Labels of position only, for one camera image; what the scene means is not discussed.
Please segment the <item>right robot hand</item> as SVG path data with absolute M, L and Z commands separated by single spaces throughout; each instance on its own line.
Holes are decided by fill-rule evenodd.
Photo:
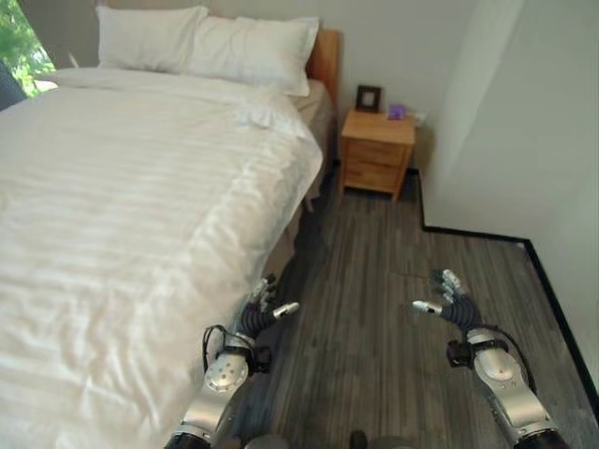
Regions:
M 440 305 L 416 300 L 412 302 L 414 309 L 436 315 L 455 325 L 465 334 L 483 324 L 481 313 L 469 291 L 452 270 L 448 268 L 434 269 L 431 272 L 431 281 L 434 283 L 436 292 L 445 299 L 446 304 Z

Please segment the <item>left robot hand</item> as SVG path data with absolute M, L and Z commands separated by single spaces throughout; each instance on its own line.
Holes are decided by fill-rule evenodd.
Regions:
M 247 296 L 236 321 L 235 332 L 256 339 L 262 331 L 299 309 L 298 302 L 283 303 L 280 300 L 277 278 L 270 274 L 259 280 Z

